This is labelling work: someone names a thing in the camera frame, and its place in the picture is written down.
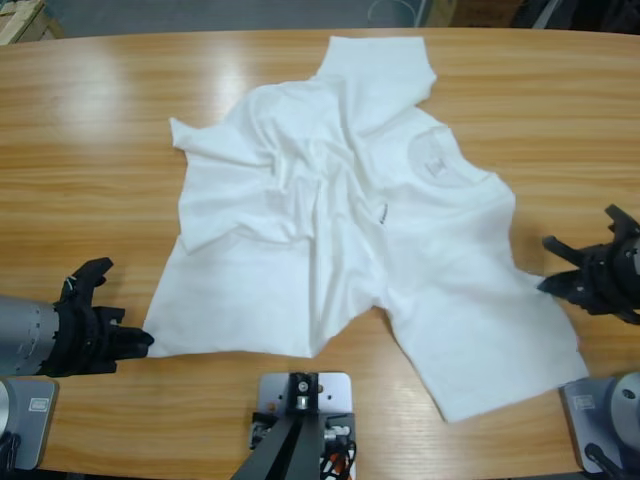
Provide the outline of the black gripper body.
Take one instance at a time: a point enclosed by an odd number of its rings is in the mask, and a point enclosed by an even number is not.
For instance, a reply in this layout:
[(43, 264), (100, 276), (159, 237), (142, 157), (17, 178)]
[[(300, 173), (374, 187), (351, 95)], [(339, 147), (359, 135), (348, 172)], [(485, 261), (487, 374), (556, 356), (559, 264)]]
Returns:
[(59, 326), (54, 345), (39, 368), (45, 376), (74, 376), (114, 373), (114, 355), (109, 352), (115, 329), (125, 310), (93, 307), (84, 300), (59, 300), (54, 304)]
[(577, 305), (590, 315), (639, 324), (639, 237), (578, 250)]

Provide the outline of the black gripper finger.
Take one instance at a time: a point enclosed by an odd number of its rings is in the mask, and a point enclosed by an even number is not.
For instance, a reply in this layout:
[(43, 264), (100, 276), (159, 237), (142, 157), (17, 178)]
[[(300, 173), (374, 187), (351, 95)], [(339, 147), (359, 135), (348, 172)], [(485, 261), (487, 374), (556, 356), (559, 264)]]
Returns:
[(146, 343), (114, 343), (110, 346), (112, 358), (145, 358), (149, 345)]
[(112, 329), (114, 343), (152, 345), (154, 338), (149, 333), (136, 327), (116, 326)]
[(583, 265), (589, 257), (589, 251), (587, 248), (574, 249), (560, 241), (555, 236), (544, 237), (543, 247), (546, 251), (566, 260), (572, 265)]
[(544, 278), (537, 289), (570, 303), (584, 303), (587, 294), (584, 288), (584, 275), (581, 270), (557, 273)]

